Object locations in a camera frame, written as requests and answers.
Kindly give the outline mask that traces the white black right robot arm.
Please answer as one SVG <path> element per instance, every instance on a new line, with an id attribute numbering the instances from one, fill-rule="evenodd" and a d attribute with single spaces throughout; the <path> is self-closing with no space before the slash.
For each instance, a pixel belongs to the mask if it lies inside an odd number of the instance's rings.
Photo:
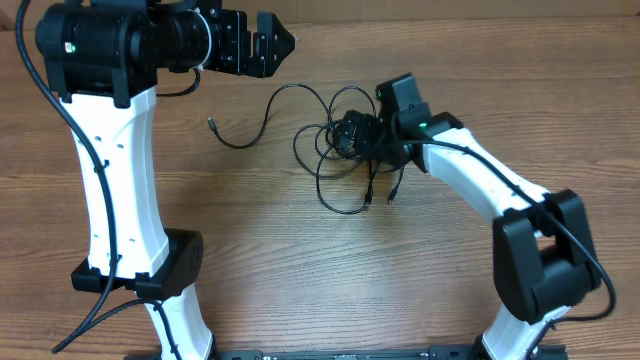
<path id="1" fill-rule="evenodd" d="M 492 226 L 493 283 L 501 307 L 471 345 L 433 346 L 432 359 L 565 359 L 562 346 L 542 346 L 549 330 L 572 321 L 570 310 L 600 285 L 586 211 L 571 190 L 552 193 L 519 176 L 486 151 L 448 112 L 433 114 L 412 74 L 376 88 L 372 113 L 349 110 L 330 120 L 327 142 L 338 156 L 414 163 L 455 190 Z"/>

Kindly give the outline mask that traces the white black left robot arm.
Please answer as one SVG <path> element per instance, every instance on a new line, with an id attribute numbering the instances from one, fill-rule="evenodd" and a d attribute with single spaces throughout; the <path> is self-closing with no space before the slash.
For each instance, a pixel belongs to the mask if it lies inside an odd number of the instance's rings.
<path id="1" fill-rule="evenodd" d="M 75 289 L 125 288 L 145 306 L 163 359 L 211 359 L 216 346 L 195 290 L 200 233 L 162 225 L 152 156 L 157 73 L 272 76 L 294 36 L 271 12 L 250 31 L 218 1 L 64 1 L 36 28 L 49 96 L 70 118 L 90 222 Z"/>

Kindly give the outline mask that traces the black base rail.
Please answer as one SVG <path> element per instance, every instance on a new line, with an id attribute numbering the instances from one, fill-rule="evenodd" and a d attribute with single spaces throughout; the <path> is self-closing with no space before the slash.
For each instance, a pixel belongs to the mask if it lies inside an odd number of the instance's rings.
<path id="1" fill-rule="evenodd" d="M 428 349 L 356 351 L 271 352 L 236 350 L 217 352 L 213 359 L 221 360 L 467 360 L 471 345 L 433 345 Z"/>

